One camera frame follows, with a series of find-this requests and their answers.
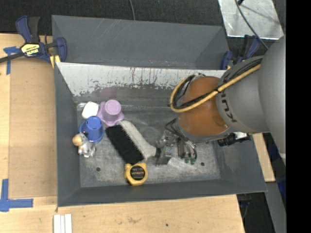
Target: bin floor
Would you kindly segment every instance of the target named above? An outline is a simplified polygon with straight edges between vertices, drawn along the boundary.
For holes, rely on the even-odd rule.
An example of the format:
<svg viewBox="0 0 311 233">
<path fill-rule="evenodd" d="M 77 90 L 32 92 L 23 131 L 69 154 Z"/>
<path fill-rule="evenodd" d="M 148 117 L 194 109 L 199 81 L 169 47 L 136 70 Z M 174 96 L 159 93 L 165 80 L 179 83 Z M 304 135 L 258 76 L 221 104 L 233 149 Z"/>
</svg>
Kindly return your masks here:
<svg viewBox="0 0 311 233">
<path fill-rule="evenodd" d="M 78 127 L 83 121 L 82 107 L 77 107 Z M 176 117 L 168 107 L 122 106 L 125 119 L 131 121 L 152 145 L 162 136 L 164 126 Z M 197 144 L 198 158 L 194 165 L 178 157 L 177 147 L 167 165 L 147 165 L 146 183 L 170 183 L 220 179 L 216 159 L 216 145 Z M 110 143 L 106 134 L 96 145 L 93 157 L 80 157 L 81 187 L 128 185 L 124 179 L 124 161 Z"/>
</svg>

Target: white object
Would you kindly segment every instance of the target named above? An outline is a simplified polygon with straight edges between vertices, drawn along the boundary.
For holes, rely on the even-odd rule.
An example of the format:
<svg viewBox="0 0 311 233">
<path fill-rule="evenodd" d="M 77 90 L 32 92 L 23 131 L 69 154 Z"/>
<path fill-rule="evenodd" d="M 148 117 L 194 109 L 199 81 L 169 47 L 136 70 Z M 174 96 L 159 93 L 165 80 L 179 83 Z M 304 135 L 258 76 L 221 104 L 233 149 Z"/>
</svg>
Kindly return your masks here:
<svg viewBox="0 0 311 233">
<path fill-rule="evenodd" d="M 99 110 L 99 104 L 94 102 L 88 102 L 82 111 L 82 117 L 88 119 L 91 116 L 96 116 Z"/>
<path fill-rule="evenodd" d="M 244 133 L 244 132 L 234 132 L 234 134 L 237 140 L 247 137 L 247 133 Z"/>
<path fill-rule="evenodd" d="M 72 233 L 71 214 L 53 216 L 53 233 Z"/>
</svg>

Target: figurine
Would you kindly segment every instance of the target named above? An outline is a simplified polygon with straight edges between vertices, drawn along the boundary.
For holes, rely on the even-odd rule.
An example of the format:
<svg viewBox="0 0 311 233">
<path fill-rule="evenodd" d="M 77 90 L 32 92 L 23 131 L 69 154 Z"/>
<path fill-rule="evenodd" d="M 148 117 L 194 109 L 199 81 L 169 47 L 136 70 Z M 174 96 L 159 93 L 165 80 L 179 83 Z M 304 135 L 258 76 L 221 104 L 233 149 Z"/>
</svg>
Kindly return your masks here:
<svg viewBox="0 0 311 233">
<path fill-rule="evenodd" d="M 78 154 L 85 158 L 93 156 L 95 145 L 91 143 L 83 133 L 78 133 L 72 138 L 72 143 L 78 147 Z"/>
</svg>

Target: black carpet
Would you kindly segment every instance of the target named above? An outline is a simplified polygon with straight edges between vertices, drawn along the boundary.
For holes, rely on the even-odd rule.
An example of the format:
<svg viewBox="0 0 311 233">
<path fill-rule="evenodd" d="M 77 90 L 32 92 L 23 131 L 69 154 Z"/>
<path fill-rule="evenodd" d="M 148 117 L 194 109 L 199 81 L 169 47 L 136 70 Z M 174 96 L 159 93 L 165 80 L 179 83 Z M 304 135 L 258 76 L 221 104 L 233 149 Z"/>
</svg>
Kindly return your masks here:
<svg viewBox="0 0 311 233">
<path fill-rule="evenodd" d="M 132 0 L 136 20 L 223 26 L 217 0 Z M 286 33 L 286 0 L 273 0 Z M 52 35 L 51 15 L 100 17 L 131 20 L 128 0 L 0 0 L 0 32 L 16 32 L 15 21 L 23 15 L 40 16 L 39 34 Z M 237 52 L 242 38 L 228 38 L 229 49 Z M 273 41 L 264 40 L 270 46 Z M 263 55 L 261 46 L 256 55 Z M 273 226 L 263 194 L 254 194 L 245 216 L 246 233 L 272 233 Z"/>
</svg>

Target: blue tape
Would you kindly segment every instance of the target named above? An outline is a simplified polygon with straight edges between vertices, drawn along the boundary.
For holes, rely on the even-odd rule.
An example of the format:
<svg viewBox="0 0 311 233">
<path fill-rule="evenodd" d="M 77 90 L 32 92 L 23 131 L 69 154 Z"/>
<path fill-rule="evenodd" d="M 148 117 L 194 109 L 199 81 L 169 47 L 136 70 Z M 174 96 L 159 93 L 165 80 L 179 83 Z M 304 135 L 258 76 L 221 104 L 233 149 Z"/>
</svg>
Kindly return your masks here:
<svg viewBox="0 0 311 233">
<path fill-rule="evenodd" d="M 34 199 L 19 199 L 9 200 L 9 180 L 2 180 L 1 199 L 0 199 L 0 212 L 8 212 L 11 208 L 31 208 L 33 207 Z"/>
<path fill-rule="evenodd" d="M 8 48 L 4 48 L 3 51 L 9 56 L 12 53 L 19 53 L 20 49 L 17 48 L 16 46 L 14 47 L 8 47 Z M 6 64 L 6 75 L 11 73 L 11 61 L 8 60 L 7 64 Z"/>
</svg>

